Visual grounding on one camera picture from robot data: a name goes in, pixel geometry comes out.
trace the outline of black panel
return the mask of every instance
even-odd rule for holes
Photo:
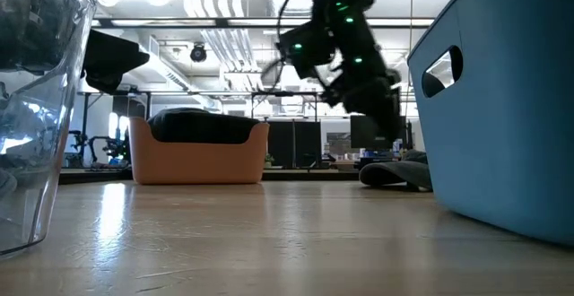
[[[406,143],[406,119],[402,118],[399,138]],[[351,116],[351,147],[366,149],[391,149],[390,143],[382,134],[375,121],[366,116]]]
[[[293,160],[293,124],[291,121],[270,121],[267,152],[275,162],[274,166],[292,168]]]
[[[142,102],[125,96],[114,97],[112,111],[119,117],[141,117],[145,118],[145,106]]]
[[[310,167],[321,157],[321,124],[295,122],[295,161],[298,168]]]

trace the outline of security camera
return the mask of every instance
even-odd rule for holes
[[[191,55],[189,56],[192,61],[196,63],[204,62],[207,58],[207,53],[205,52],[204,43],[195,43],[194,48],[191,50]]]

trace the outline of orange bin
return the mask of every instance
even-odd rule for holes
[[[261,181],[269,125],[243,144],[162,143],[143,118],[129,119],[134,180],[142,185],[254,184]]]

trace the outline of light wood surface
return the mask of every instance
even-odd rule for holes
[[[0,295],[573,295],[574,254],[344,182],[59,188]]]

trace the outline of handle cutout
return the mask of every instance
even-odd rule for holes
[[[463,53],[457,46],[449,48],[434,61],[422,76],[422,92],[427,98],[439,94],[456,83],[463,73]]]

